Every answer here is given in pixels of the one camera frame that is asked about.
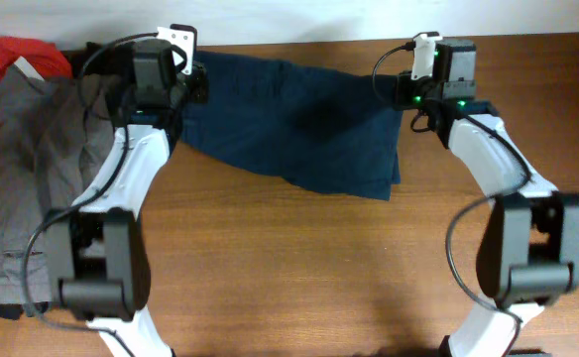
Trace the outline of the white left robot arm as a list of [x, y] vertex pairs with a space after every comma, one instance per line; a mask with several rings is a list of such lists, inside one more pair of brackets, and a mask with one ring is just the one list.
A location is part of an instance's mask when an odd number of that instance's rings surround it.
[[131, 38], [130, 78], [106, 98], [112, 148], [89, 187], [53, 209], [46, 237], [52, 301], [96, 332], [115, 356], [172, 356], [148, 309], [151, 271], [141, 210], [181, 135], [181, 111], [202, 102], [206, 71], [192, 35]]

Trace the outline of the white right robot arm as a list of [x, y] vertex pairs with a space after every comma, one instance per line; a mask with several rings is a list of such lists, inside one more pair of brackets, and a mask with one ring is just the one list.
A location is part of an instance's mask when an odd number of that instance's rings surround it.
[[[398, 75], [391, 103], [427, 119], [443, 147], [469, 170], [482, 197], [462, 208], [444, 238], [447, 263], [474, 305], [440, 344], [442, 356], [515, 356], [521, 330], [579, 286], [579, 193], [562, 192], [528, 162], [489, 101], [476, 100], [476, 47], [436, 32], [403, 46], [411, 70]], [[479, 291], [460, 276], [452, 250], [458, 221], [488, 203], [476, 257]]]

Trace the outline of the navy blue shorts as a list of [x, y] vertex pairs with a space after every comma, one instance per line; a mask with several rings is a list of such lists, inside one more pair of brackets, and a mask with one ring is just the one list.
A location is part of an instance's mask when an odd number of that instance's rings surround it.
[[181, 139], [230, 166], [318, 193], [389, 200], [401, 180], [402, 114], [380, 100], [394, 78], [200, 52], [208, 100]]

